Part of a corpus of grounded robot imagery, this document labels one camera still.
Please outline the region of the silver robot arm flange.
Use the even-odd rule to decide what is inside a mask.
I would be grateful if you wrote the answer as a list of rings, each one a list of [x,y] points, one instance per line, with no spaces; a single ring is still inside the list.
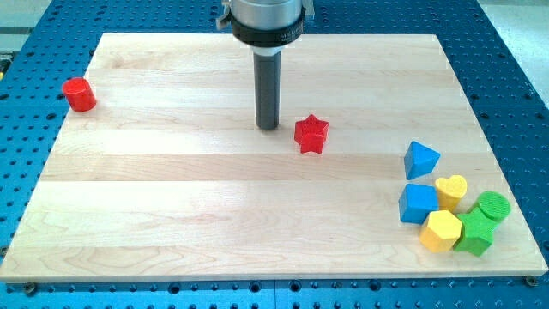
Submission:
[[[273,57],[295,41],[309,11],[302,0],[227,0],[221,5],[216,27],[231,27],[232,35],[260,57]]]

